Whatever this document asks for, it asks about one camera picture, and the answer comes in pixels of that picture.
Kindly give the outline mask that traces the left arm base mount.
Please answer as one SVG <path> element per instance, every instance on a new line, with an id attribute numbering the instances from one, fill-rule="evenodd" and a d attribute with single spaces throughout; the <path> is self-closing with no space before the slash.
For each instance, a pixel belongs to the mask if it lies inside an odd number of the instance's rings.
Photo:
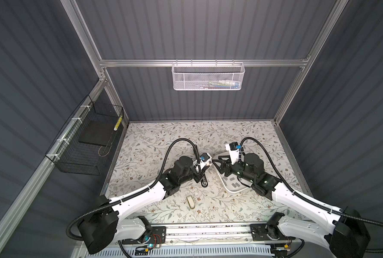
<path id="1" fill-rule="evenodd" d="M 125 239 L 121 242 L 124 245 L 164 244 L 166 241 L 166 231 L 167 227 L 165 226 L 152 226 L 139 239 Z"/>

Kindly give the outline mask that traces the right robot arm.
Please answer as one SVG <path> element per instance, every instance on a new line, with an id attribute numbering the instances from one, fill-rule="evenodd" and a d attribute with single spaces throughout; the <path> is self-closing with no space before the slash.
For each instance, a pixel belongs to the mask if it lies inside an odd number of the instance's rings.
<path id="1" fill-rule="evenodd" d="M 363 222 L 349 218 L 350 215 L 359 215 L 356 210 L 347 208 L 343 217 L 340 215 L 342 209 L 290 189 L 282 179 L 265 172 L 263 160 L 253 153 L 242 160 L 237 156 L 217 155 L 213 165 L 220 175 L 233 175 L 259 196 L 286 205 L 307 217 L 307 220 L 299 220 L 275 212 L 261 229 L 269 239 L 302 239 L 330 250 L 337 258 L 364 256 L 371 237 Z"/>

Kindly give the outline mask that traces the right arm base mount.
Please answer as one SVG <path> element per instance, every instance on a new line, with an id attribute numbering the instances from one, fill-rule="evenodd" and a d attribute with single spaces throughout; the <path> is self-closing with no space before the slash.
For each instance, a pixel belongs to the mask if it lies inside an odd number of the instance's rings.
<path id="1" fill-rule="evenodd" d="M 250 233 L 254 241 L 292 241 L 292 236 L 283 235 L 277 227 L 269 226 L 266 223 L 250 224 Z"/>

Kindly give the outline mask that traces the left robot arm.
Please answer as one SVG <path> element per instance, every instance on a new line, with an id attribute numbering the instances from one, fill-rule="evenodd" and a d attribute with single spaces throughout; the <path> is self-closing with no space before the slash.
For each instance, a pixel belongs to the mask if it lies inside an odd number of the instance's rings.
<path id="1" fill-rule="evenodd" d="M 205 181 L 205 171 L 212 165 L 212 156 L 203 153 L 196 160 L 182 156 L 165 170 L 155 182 L 127 195 L 97 199 L 103 210 L 84 216 L 77 224 L 89 254 L 96 254 L 113 242 L 133 240 L 155 243 L 153 227 L 144 216 L 130 216 L 144 207 L 174 195 L 182 184 Z"/>

